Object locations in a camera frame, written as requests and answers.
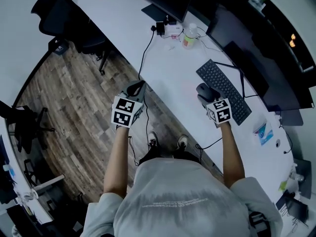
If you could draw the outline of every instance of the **water bottle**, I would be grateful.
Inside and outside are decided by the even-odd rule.
[[[189,28],[184,31],[184,39],[182,45],[185,49],[191,49],[194,45],[196,37],[198,36],[197,25],[191,23]]]

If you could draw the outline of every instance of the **white sneaker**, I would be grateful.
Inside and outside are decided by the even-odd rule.
[[[185,151],[185,149],[187,148],[187,145],[188,145],[188,137],[183,135],[178,140],[177,150],[180,149],[182,151]]]
[[[148,134],[148,145],[150,148],[158,147],[157,135],[152,131]]]

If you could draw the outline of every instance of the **wooden floor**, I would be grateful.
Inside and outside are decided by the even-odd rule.
[[[39,112],[48,108],[43,125],[54,127],[55,133],[45,133],[48,149],[42,154],[54,175],[65,175],[64,191],[74,198],[79,192],[87,202],[98,201],[102,193],[103,176],[109,160],[115,132],[111,128],[111,106],[114,96],[137,73],[119,54],[111,52],[105,64],[105,76],[98,72],[95,56],[78,54],[74,47],[62,56],[51,54],[27,86],[19,105],[28,105]],[[174,150],[178,138],[187,134],[188,151],[196,154],[195,141],[157,95],[147,89],[148,131],[154,130],[166,151]],[[136,160],[148,150],[145,112],[130,131]],[[128,152],[129,188],[136,166],[131,148]],[[203,154],[203,165],[221,180],[213,162]]]

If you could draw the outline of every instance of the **black keyboard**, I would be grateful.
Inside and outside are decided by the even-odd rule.
[[[212,60],[209,60],[197,70],[197,74],[207,86],[218,90],[222,97],[228,98],[232,108],[233,119],[237,125],[241,125],[250,115],[251,109],[220,68]]]

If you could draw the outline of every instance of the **gray t-shirt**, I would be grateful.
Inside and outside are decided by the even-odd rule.
[[[138,167],[125,199],[106,193],[89,204],[81,237],[247,237],[251,211],[280,235],[281,216],[255,178],[228,189],[196,162],[155,158]]]

